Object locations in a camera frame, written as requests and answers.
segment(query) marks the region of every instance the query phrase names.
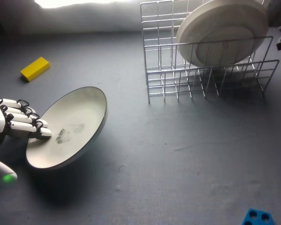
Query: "white robotic palm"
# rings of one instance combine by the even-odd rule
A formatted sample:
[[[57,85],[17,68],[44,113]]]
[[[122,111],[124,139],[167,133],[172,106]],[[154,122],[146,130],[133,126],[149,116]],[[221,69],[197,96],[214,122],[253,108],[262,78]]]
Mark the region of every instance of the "white robotic palm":
[[[0,98],[0,144],[5,135],[49,139],[52,133],[48,123],[40,119],[27,101]],[[0,184],[11,183],[16,179],[16,173],[0,162]]]

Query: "blue block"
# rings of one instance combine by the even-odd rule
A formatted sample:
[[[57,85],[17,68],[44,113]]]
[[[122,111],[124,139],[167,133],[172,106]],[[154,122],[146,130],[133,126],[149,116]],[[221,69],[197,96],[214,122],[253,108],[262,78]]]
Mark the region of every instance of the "blue block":
[[[268,212],[249,209],[242,225],[274,225],[272,215]]]

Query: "gray table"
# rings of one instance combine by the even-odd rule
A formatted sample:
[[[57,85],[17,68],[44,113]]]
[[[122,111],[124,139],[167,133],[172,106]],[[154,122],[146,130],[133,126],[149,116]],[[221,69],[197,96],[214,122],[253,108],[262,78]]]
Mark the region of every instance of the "gray table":
[[[268,59],[281,60],[270,34]],[[24,83],[20,70],[40,56],[52,67]],[[36,172],[25,140],[1,146],[19,181],[0,188],[0,225],[237,225],[249,208],[281,225],[281,63],[265,101],[197,94],[149,105],[140,33],[0,40],[1,97],[43,114],[88,85],[105,92],[109,115],[81,160]]]

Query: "metal wire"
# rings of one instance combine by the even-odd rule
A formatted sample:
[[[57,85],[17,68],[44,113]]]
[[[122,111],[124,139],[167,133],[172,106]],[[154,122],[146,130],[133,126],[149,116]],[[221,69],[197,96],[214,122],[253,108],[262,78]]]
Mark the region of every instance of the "metal wire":
[[[181,93],[189,93],[192,99],[194,92],[202,92],[206,97],[209,91],[215,90],[220,96],[224,90],[240,87],[249,87],[250,89],[257,87],[264,94],[279,64],[278,60],[266,61],[273,37],[178,44],[176,43],[176,32],[183,20],[191,13],[189,10],[190,2],[191,0],[162,0],[144,2],[140,5],[149,103],[151,96],[162,95],[165,101],[167,95],[175,94],[179,101]],[[257,42],[263,42],[263,47],[266,46],[266,52],[256,50],[241,62],[222,65],[224,48],[232,42],[252,44],[251,52]],[[208,50],[212,45],[220,43],[223,45],[223,50],[219,53],[219,66],[207,67]],[[185,61],[179,53],[179,48],[182,45],[189,45],[189,49],[191,49],[189,62]],[[203,45],[207,46],[204,66],[197,67],[192,64],[192,56],[195,52],[193,49]],[[261,59],[260,61],[254,61],[256,55]]]

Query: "yellow block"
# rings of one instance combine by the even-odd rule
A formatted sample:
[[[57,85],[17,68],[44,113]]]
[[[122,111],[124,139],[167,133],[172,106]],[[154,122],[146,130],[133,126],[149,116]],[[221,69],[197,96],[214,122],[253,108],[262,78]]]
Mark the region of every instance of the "yellow block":
[[[50,68],[50,63],[45,60],[43,57],[38,58],[29,66],[21,70],[21,74],[25,77],[26,80],[32,81],[46,69]]]

